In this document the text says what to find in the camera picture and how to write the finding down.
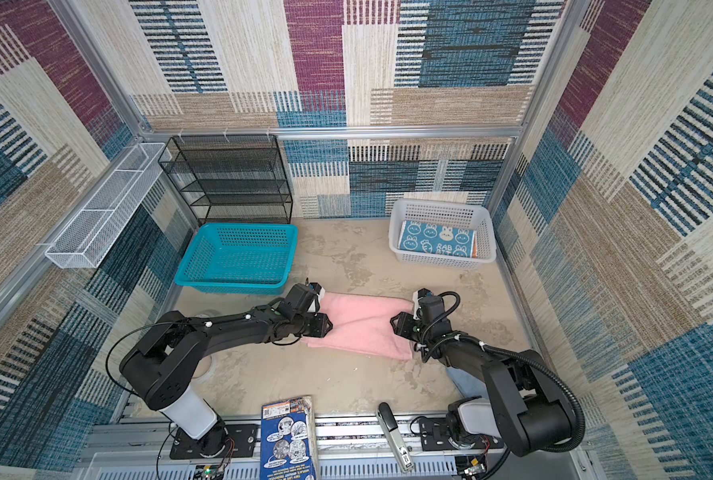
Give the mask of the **pink terry towel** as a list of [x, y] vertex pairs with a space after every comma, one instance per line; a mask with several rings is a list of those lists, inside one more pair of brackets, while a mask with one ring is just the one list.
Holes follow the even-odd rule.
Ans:
[[328, 315], [334, 327], [324, 338], [305, 337], [302, 342], [310, 348], [409, 361], [413, 358], [410, 341], [394, 334], [391, 320], [413, 307], [399, 298], [328, 292], [320, 302], [320, 313]]

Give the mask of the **blue bunny pattern towel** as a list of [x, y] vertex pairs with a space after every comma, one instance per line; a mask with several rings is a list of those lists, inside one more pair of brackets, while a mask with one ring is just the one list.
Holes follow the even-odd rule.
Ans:
[[476, 258], [477, 232], [446, 225], [405, 221], [400, 231], [399, 248], [410, 252]]

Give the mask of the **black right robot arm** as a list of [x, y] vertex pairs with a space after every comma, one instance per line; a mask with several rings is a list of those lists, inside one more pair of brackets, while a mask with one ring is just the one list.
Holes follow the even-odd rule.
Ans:
[[454, 330], [450, 315], [461, 304], [456, 292], [419, 294], [414, 312], [390, 320], [394, 334], [412, 341], [422, 362], [438, 360], [483, 382], [496, 436], [516, 456], [564, 453], [581, 445], [586, 434], [581, 402], [538, 352], [506, 350]]

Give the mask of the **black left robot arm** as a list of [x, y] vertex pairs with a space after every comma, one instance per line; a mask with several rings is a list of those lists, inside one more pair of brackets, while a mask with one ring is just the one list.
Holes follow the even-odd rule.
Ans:
[[192, 388], [198, 364], [244, 345], [290, 346], [326, 337], [334, 325], [322, 312], [324, 296], [320, 284], [298, 283], [247, 312], [200, 318], [171, 311], [146, 328], [118, 370], [148, 409], [176, 425], [172, 459], [224, 457], [236, 445], [224, 419]]

